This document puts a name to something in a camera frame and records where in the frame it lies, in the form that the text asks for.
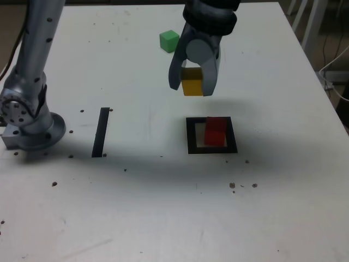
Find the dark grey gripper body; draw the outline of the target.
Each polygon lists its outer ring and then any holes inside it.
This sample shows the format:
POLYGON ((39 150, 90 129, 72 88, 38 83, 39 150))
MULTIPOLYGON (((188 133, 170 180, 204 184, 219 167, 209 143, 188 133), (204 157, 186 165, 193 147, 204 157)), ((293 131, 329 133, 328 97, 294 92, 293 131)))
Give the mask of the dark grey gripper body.
POLYGON ((208 33, 197 30, 193 26, 189 25, 189 23, 186 23, 184 25, 180 39, 185 42, 184 44, 185 47, 191 40, 194 40, 194 39, 204 40, 212 48, 215 58, 216 59, 220 58, 220 42, 222 39, 222 36, 220 35, 210 35, 208 33))

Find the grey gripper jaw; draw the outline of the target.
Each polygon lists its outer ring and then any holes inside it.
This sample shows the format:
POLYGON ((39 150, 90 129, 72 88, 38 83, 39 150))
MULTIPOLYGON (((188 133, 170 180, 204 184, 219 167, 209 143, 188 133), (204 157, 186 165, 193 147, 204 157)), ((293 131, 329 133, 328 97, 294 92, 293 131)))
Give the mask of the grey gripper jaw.
POLYGON ((178 90, 181 76, 182 68, 186 64, 187 55, 186 55, 186 46, 188 43, 188 36, 182 35, 177 44, 176 50, 172 57, 172 61, 169 68, 169 85, 173 90, 178 90))
POLYGON ((201 91, 203 96, 211 96, 218 80, 219 46, 211 41, 194 39, 187 45, 186 55, 202 70, 201 91))

